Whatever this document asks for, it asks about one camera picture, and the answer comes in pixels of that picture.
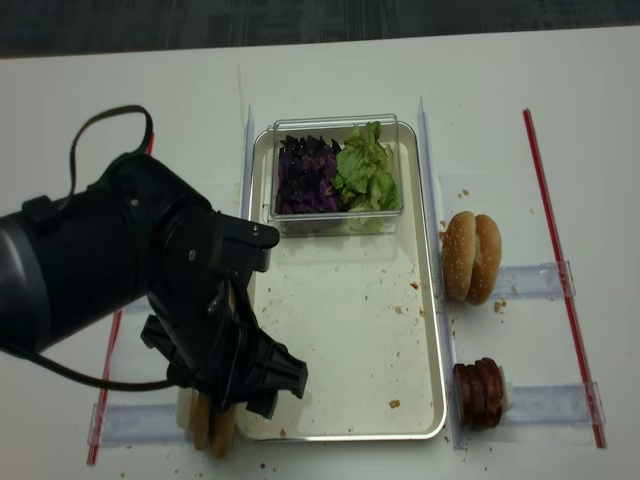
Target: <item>sesame seed bun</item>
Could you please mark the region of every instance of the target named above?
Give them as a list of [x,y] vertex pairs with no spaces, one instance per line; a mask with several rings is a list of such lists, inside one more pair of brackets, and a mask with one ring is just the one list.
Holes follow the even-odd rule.
[[498,278],[502,238],[487,215],[460,212],[449,222],[442,242],[445,293],[472,305],[487,301]]

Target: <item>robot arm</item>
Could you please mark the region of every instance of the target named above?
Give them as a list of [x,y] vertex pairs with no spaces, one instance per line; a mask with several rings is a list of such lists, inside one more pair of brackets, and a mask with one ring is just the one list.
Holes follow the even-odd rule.
[[[75,194],[79,135],[133,112],[147,119],[142,145]],[[247,293],[278,231],[214,211],[143,153],[151,131],[141,107],[92,118],[74,140],[69,197],[38,197],[0,218],[0,346],[43,359],[48,346],[147,295],[155,314],[142,340],[169,360],[164,386],[196,388],[219,413],[247,402],[270,418],[277,392],[301,398],[307,378],[306,364],[260,329]]]

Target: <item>gray carpet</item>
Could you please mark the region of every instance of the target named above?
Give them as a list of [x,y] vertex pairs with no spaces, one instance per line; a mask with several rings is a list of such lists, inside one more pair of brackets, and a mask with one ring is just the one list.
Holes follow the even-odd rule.
[[640,23],[640,0],[0,0],[0,56]]

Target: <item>clear plastic container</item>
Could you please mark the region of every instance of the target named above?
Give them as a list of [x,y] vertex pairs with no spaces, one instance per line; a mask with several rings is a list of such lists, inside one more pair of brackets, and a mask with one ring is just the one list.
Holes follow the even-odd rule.
[[[278,194],[278,164],[281,141],[288,135],[296,138],[311,135],[323,137],[331,144],[334,139],[344,147],[345,139],[358,125],[362,128],[368,122],[380,122],[380,145],[389,147],[392,158],[391,174],[398,189],[396,210],[371,210],[358,212],[281,214],[276,212],[276,196]],[[394,233],[404,209],[402,175],[400,171],[400,149],[398,148],[398,119],[395,115],[371,115],[357,117],[334,117],[304,120],[279,120],[273,125],[273,159],[270,190],[271,205],[269,223],[273,224],[285,236],[312,235],[349,235],[367,233]]]

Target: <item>metal tray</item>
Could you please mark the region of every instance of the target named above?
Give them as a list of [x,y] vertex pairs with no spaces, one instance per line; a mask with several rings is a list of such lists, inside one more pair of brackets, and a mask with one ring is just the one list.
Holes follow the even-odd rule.
[[[249,285],[261,327],[309,368],[304,398],[281,393],[271,421],[240,409],[238,429],[249,439],[428,439],[444,424],[418,147],[411,127],[400,123],[399,131],[405,210],[398,231],[282,238],[269,271]],[[249,218],[263,223],[272,171],[268,133],[255,141],[245,195]],[[348,129],[331,134],[346,137]]]

